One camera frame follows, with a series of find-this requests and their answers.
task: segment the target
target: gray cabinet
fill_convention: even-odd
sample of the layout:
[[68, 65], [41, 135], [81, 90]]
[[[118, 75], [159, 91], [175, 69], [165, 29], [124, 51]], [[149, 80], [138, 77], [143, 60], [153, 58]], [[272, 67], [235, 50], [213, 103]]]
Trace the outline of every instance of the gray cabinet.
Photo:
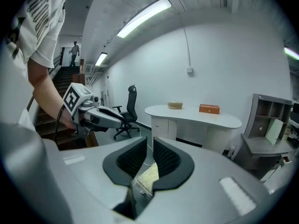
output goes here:
[[[293, 149], [282, 140], [291, 114], [290, 100], [253, 94], [249, 121], [242, 134], [243, 144], [234, 162], [261, 179], [282, 156]], [[265, 137], [272, 119], [283, 122], [278, 140], [272, 145]]]

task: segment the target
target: person walking on stairs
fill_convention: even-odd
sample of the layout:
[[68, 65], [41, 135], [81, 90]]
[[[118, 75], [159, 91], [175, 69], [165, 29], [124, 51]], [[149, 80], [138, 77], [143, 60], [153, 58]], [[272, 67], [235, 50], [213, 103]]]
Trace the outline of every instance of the person walking on stairs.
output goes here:
[[70, 53], [71, 53], [71, 64], [70, 64], [70, 66], [76, 66], [75, 65], [75, 59], [77, 57], [77, 53], [78, 53], [78, 56], [80, 56], [79, 46], [77, 45], [76, 41], [74, 41], [74, 46], [70, 50]]

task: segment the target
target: black soft pad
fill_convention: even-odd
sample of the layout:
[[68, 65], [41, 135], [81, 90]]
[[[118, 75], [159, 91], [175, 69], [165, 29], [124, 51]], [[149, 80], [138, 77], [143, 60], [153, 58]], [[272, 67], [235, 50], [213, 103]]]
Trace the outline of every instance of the black soft pad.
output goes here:
[[147, 137], [109, 154], [103, 160], [103, 169], [113, 183], [130, 187], [146, 158], [146, 153]]
[[154, 159], [158, 166], [159, 180], [153, 183], [153, 193], [176, 189], [192, 175], [192, 157], [174, 146], [154, 138]]

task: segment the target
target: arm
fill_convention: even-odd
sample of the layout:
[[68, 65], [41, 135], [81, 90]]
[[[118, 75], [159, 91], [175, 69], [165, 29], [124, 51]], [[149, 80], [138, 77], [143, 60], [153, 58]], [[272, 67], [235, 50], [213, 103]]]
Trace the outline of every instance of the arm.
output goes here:
[[[48, 68], [54, 68], [53, 56], [58, 34], [64, 22], [63, 10], [57, 25], [43, 38], [41, 44], [28, 61], [28, 80], [33, 85], [33, 97], [47, 114], [57, 119], [63, 100], [48, 74]], [[76, 129], [71, 115], [65, 109], [60, 118], [68, 128]]]
[[[49, 77], [48, 68], [30, 59], [28, 61], [28, 79], [34, 87], [33, 96], [37, 103], [47, 114], [57, 119], [58, 112], [64, 102]], [[71, 115], [66, 109], [62, 113], [60, 122], [68, 128], [76, 129], [71, 121]]]

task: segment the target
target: small wooden box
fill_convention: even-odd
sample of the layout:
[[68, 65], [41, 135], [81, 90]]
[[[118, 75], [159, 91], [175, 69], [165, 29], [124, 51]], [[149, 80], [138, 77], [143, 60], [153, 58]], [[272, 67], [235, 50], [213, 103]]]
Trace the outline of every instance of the small wooden box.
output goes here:
[[217, 105], [200, 105], [199, 112], [209, 113], [209, 114], [219, 114], [220, 107]]

